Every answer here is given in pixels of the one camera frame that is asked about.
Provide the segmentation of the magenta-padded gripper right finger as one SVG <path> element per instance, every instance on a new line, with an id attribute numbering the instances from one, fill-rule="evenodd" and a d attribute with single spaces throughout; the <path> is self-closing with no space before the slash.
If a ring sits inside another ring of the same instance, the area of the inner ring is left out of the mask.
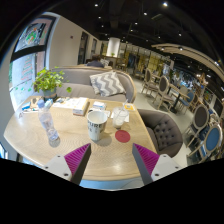
<path id="1" fill-rule="evenodd" d="M 182 169 L 167 154 L 158 155 L 136 143 L 133 144 L 132 154 L 145 185 Z"/>

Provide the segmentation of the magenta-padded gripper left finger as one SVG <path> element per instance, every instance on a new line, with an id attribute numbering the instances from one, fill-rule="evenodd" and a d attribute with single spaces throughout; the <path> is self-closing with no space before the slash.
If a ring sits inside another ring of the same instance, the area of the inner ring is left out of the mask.
<path id="1" fill-rule="evenodd" d="M 56 155 L 43 166 L 56 176 L 79 185 L 91 155 L 91 144 L 83 145 L 66 155 Z"/>

